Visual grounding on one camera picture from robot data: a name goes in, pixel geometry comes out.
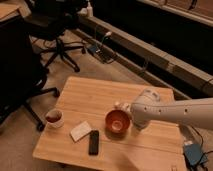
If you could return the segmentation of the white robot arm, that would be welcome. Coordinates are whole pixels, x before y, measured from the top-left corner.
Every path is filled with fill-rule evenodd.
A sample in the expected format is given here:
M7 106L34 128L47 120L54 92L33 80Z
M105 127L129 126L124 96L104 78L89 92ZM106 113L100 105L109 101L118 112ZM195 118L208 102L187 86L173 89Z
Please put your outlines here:
M131 103L130 111L139 129L158 120L213 130L213 98L163 102L154 89L145 89Z

